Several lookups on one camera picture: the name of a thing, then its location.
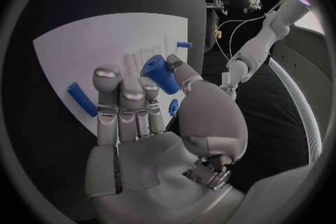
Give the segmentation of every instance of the white surface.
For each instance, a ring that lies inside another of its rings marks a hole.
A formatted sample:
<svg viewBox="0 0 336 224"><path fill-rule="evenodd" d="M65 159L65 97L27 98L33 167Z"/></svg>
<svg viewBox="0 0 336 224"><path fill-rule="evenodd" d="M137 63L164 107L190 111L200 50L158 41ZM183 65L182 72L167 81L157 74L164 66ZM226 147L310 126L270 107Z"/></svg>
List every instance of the white surface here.
<svg viewBox="0 0 336 224"><path fill-rule="evenodd" d="M324 31L320 21L311 11L304 15L300 20L295 22L295 25L301 28L319 32L320 34L324 35Z"/></svg>
<svg viewBox="0 0 336 224"><path fill-rule="evenodd" d="M71 22L33 41L40 65L54 91L71 113L94 135L96 117L89 116L67 92L77 82L90 100L97 104L97 91L92 84L94 69L105 63L117 64L122 77L138 76L144 63L158 52L167 57L175 52L186 61L188 50L176 48L177 41L188 41L186 18L149 13L122 13ZM171 116L168 107L172 99L179 103L184 94L179 91L158 95L164 122Z"/></svg>

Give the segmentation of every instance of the robotic arm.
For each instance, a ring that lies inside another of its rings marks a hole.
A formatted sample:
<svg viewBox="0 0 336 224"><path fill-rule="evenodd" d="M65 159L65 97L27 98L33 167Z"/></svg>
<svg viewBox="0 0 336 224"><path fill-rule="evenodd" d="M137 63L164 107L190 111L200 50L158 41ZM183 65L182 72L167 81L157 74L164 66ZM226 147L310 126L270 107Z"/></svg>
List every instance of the robotic arm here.
<svg viewBox="0 0 336 224"><path fill-rule="evenodd" d="M266 15L263 27L227 63L228 72L222 76L225 90L233 99L239 82L246 82L265 62L274 42L285 38L290 32L290 25L309 11L303 0L285 0L278 11Z"/></svg>

